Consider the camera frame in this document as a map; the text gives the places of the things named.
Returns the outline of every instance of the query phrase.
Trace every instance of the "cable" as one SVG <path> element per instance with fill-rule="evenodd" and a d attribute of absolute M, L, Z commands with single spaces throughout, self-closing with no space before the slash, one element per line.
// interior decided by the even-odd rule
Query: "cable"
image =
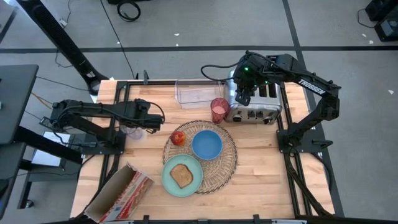
<path fill-rule="evenodd" d="M 236 63 L 233 64 L 233 65 L 227 65 L 227 66 L 222 66 L 222 65 L 204 65 L 204 66 L 202 66 L 202 68 L 200 68 L 200 72 L 201 72 L 201 74 L 202 74 L 204 77 L 206 77 L 206 78 L 208 78 L 208 79 L 210 79 L 210 80 L 213 80 L 213 81 L 222 82 L 222 81 L 226 81 L 226 80 L 231 80 L 231 79 L 233 79 L 233 77 L 230 77 L 230 78 L 223 78 L 223 79 L 211 78 L 211 77 L 207 76 L 207 75 L 203 72 L 203 69 L 204 69 L 204 68 L 207 68 L 207 67 L 213 67 L 213 68 L 231 68 L 231 67 L 233 67 L 233 66 L 239 65 L 240 63 L 241 63 L 241 61 L 236 62 Z"/>
<path fill-rule="evenodd" d="M 325 167 L 326 171 L 328 172 L 328 182 L 329 182 L 329 191 L 331 191 L 331 186 L 333 185 L 333 174 L 331 173 L 331 169 L 328 164 L 316 153 L 312 152 L 311 153 L 316 159 L 319 160 Z"/>
<path fill-rule="evenodd" d="M 53 174 L 53 175 L 59 175 L 59 176 L 63 176 L 63 175 L 75 175 L 75 174 L 79 173 L 80 170 L 81 170 L 81 168 L 83 168 L 83 166 L 84 166 L 90 159 L 92 159 L 94 156 L 95 156 L 95 155 L 91 155 L 89 158 L 87 158 L 87 159 L 81 164 L 81 166 L 80 166 L 80 168 L 79 168 L 79 171 L 74 172 L 74 173 L 72 173 L 72 174 L 56 174 L 56 173 L 51 173 L 51 172 L 34 172 L 34 173 L 29 173 L 29 172 L 27 172 L 27 173 L 25 173 L 25 174 L 18 174 L 18 175 L 12 176 L 12 177 L 8 177 L 8 178 L 6 178 L 6 180 L 9 180 L 9 179 L 11 179 L 11 178 L 16 178 L 16 177 L 22 176 L 22 175 L 28 175 L 28 174 Z"/>
<path fill-rule="evenodd" d="M 124 4 L 130 4 L 130 5 L 134 6 L 138 10 L 138 15 L 134 18 L 129 17 L 125 12 L 123 12 L 123 10 L 121 10 L 122 5 L 124 5 Z M 124 0 L 124 1 L 119 2 L 119 4 L 118 4 L 118 14 L 122 20 L 124 20 L 126 22 L 134 22 L 141 16 L 141 9 L 137 5 L 137 3 L 135 3 L 133 0 Z"/>
<path fill-rule="evenodd" d="M 59 136 L 54 130 L 53 130 L 52 132 L 53 132 L 53 134 L 54 134 L 56 137 L 58 137 L 58 138 L 60 139 L 61 143 L 62 143 L 63 145 L 65 145 L 65 146 L 68 146 L 68 145 L 70 145 L 70 146 L 81 146 L 81 144 L 72 144 L 72 143 L 64 142 L 64 141 L 62 140 L 61 136 Z"/>
<path fill-rule="evenodd" d="M 273 64 L 273 66 L 275 66 L 275 67 L 281 69 L 281 70 L 284 71 L 284 72 L 293 73 L 293 74 L 296 74 L 296 75 L 302 75 L 302 76 L 306 76 L 306 77 L 314 77 L 314 75 L 309 75 L 309 74 L 300 73 L 300 72 L 293 72 L 293 71 L 291 71 L 291 70 L 284 69 L 284 68 L 280 67 L 278 64 L 276 64 L 275 62 L 269 60 L 267 57 L 265 57 L 265 56 L 263 56 L 263 55 L 261 55 L 261 54 L 257 54 L 257 53 L 255 53 L 255 52 L 249 52 L 249 53 L 247 53 L 247 54 L 245 55 L 245 57 L 248 57 L 248 56 L 250 56 L 250 55 L 257 55 L 258 57 L 264 59 L 265 61 L 267 61 L 267 62 L 269 62 L 269 63 L 271 63 L 271 64 Z M 227 65 L 227 66 L 221 66 L 221 65 L 204 65 L 204 66 L 202 66 L 202 68 L 200 69 L 200 72 L 201 72 L 201 74 L 202 74 L 204 77 L 206 77 L 206 78 L 208 78 L 208 79 L 210 79 L 210 80 L 213 80 L 213 81 L 222 82 L 222 81 L 226 81 L 226 80 L 231 80 L 231 79 L 233 79 L 233 77 L 224 78 L 224 79 L 211 78 L 211 77 L 207 76 L 207 75 L 203 72 L 203 69 L 206 68 L 206 67 L 231 68 L 231 67 L 233 67 L 233 66 L 239 65 L 239 64 L 241 63 L 242 60 L 236 62 L 236 63 L 233 64 L 233 65 Z"/>
<path fill-rule="evenodd" d="M 356 12 L 356 21 L 357 21 L 360 25 L 365 26 L 365 27 L 367 27 L 367 28 L 371 28 L 371 29 L 373 29 L 373 28 L 375 28 L 377 25 L 379 25 L 380 22 L 378 22 L 378 23 L 377 23 L 376 25 L 374 25 L 374 26 L 368 26 L 368 25 L 363 24 L 362 22 L 360 22 L 360 21 L 359 21 L 359 12 L 361 12 L 361 11 L 363 11 L 363 10 L 365 10 L 365 8 L 364 8 L 364 9 L 360 9 L 360 10 L 358 10 L 358 11 Z"/>
<path fill-rule="evenodd" d="M 37 118 L 39 121 L 42 120 L 42 119 L 39 118 L 38 116 L 36 116 L 36 115 L 34 115 L 34 114 L 32 114 L 32 113 L 30 113 L 30 112 L 28 112 L 28 111 L 25 111 L 25 113 L 32 115 L 33 117 Z"/>
<path fill-rule="evenodd" d="M 57 62 L 58 53 L 59 53 L 59 49 L 57 49 L 57 52 L 55 53 L 55 59 L 54 59 L 54 62 L 58 65 L 58 67 L 62 67 L 62 68 L 70 68 L 70 67 L 73 67 L 73 65 L 64 66 L 64 65 L 61 65 L 61 63 Z"/>
<path fill-rule="evenodd" d="M 33 93 L 33 92 L 31 92 L 30 94 L 34 95 L 44 106 L 46 106 L 48 109 L 52 110 L 52 107 L 51 107 L 51 106 L 49 106 L 49 105 L 47 105 L 46 103 L 44 103 L 45 101 L 46 101 L 47 103 L 51 103 L 51 102 L 49 102 L 49 101 L 46 100 L 46 99 L 43 99 L 43 98 L 39 97 L 38 95 L 36 95 L 36 94 Z"/>
<path fill-rule="evenodd" d="M 67 26 L 68 26 L 68 24 L 69 24 L 69 17 L 70 17 L 70 14 L 72 13 L 72 11 L 70 10 L 70 0 L 68 1 L 68 10 L 69 10 L 69 13 L 68 13 L 68 17 L 67 17 L 67 20 L 66 20 L 66 23 L 67 23 L 67 24 L 66 24 L 65 27 L 63 27 L 63 29 L 67 28 Z M 55 59 L 54 59 L 54 62 L 58 65 L 58 67 L 70 68 L 70 67 L 73 66 L 73 65 L 68 65 L 68 66 L 61 65 L 59 62 L 57 62 L 58 53 L 59 53 L 59 49 L 57 49 L 57 52 L 55 53 Z"/>
<path fill-rule="evenodd" d="M 110 18 L 109 18 L 109 16 L 108 16 L 108 13 L 106 12 L 106 9 L 105 9 L 105 6 L 104 6 L 104 3 L 102 2 L 102 0 L 100 0 L 100 1 L 101 1 L 102 8 L 104 9 L 104 12 L 105 12 L 105 14 L 106 14 L 106 17 L 108 18 L 108 21 L 109 21 L 109 23 L 111 24 L 112 30 L 113 30 L 113 32 L 114 32 L 114 34 L 115 34 L 116 38 L 117 38 L 117 39 L 118 39 L 118 41 L 119 41 L 120 48 L 122 48 L 122 52 L 123 52 L 124 58 L 126 59 L 126 62 L 127 62 L 127 64 L 129 65 L 129 68 L 130 68 L 130 71 L 131 71 L 132 78 L 134 79 L 134 72 L 132 71 L 132 68 L 131 68 L 131 65 L 130 65 L 129 59 L 127 58 L 127 56 L 126 56 L 126 53 L 125 53 L 125 51 L 124 51 L 123 44 L 122 44 L 122 42 L 120 41 L 120 38 L 119 38 L 119 36 L 118 36 L 118 33 L 116 33 L 116 30 L 115 30 L 115 29 L 114 29 L 114 27 L 113 27 L 113 24 L 112 24 L 112 22 L 111 22 L 111 19 L 110 19 Z"/>
<path fill-rule="evenodd" d="M 148 102 L 148 103 L 150 103 L 150 104 L 152 104 L 152 105 L 155 105 L 155 106 L 157 106 L 159 109 L 160 109 L 160 112 L 162 112 L 162 122 L 164 123 L 165 122 L 165 120 L 166 120 L 166 117 L 165 117 L 165 115 L 164 115 L 164 112 L 163 112 L 163 109 L 159 106 L 159 105 L 157 105 L 156 103 L 153 103 L 153 102 Z"/>
<path fill-rule="evenodd" d="M 296 157 L 296 154 L 295 154 L 295 153 L 293 153 L 293 156 L 292 156 L 292 151 L 293 151 L 293 149 L 294 149 L 294 151 L 296 151 L 296 154 L 299 153 L 295 147 L 293 147 L 293 146 L 290 147 L 290 149 L 289 149 L 289 156 L 290 156 L 291 158 Z"/>
<path fill-rule="evenodd" d="M 52 83 L 56 83 L 56 84 L 59 84 L 59 85 L 64 85 L 64 86 L 67 86 L 67 87 L 70 87 L 70 88 L 74 88 L 76 90 L 88 91 L 88 90 L 85 90 L 85 89 L 82 89 L 82 88 L 77 88 L 77 87 L 74 87 L 74 86 L 71 86 L 71 85 L 67 85 L 67 84 L 64 84 L 64 83 L 60 83 L 60 82 L 57 82 L 57 81 L 49 80 L 48 78 L 43 78 L 43 77 L 40 77 L 40 76 L 36 76 L 36 78 L 40 78 L 40 79 L 43 79 L 43 80 L 46 80 L 46 81 L 49 81 L 49 82 L 52 82 Z"/>

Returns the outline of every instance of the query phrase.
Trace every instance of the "green plate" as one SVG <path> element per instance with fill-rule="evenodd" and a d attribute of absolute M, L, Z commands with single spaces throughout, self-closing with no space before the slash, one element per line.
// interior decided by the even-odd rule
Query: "green plate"
<path fill-rule="evenodd" d="M 184 164 L 188 167 L 193 175 L 193 181 L 190 185 L 181 189 L 173 177 L 170 175 L 170 171 L 178 164 Z M 181 154 L 170 158 L 163 166 L 162 171 L 162 183 L 168 193 L 177 197 L 186 197 L 195 193 L 201 186 L 203 180 L 203 170 L 199 161 L 194 157 Z"/>

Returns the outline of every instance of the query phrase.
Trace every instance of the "round wicker placemat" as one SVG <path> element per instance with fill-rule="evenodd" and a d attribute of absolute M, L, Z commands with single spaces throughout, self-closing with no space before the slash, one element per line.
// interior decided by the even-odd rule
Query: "round wicker placemat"
<path fill-rule="evenodd" d="M 202 130 L 216 132 L 223 141 L 223 151 L 216 159 L 203 160 L 192 152 L 192 139 L 197 132 Z M 188 154 L 196 158 L 203 168 L 203 182 L 198 191 L 196 191 L 197 194 L 215 192 L 228 183 L 236 170 L 238 153 L 236 152 L 235 142 L 224 128 L 209 121 L 191 121 L 179 126 L 175 131 L 183 131 L 185 133 L 185 145 L 175 146 L 169 138 L 163 151 L 163 164 L 171 157 L 179 154 Z"/>

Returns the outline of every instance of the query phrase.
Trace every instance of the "red cup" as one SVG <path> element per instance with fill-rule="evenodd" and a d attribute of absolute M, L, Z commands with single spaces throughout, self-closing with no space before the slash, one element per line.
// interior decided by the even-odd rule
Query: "red cup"
<path fill-rule="evenodd" d="M 215 98 L 211 104 L 211 120 L 213 123 L 220 124 L 228 114 L 229 103 L 224 98 Z"/>

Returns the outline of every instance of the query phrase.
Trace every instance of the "apple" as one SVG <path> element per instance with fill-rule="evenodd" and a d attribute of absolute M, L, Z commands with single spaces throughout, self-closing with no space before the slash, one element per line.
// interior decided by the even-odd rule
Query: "apple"
<path fill-rule="evenodd" d="M 170 136 L 170 140 L 176 146 L 183 146 L 185 144 L 185 133 L 182 131 L 174 131 Z"/>

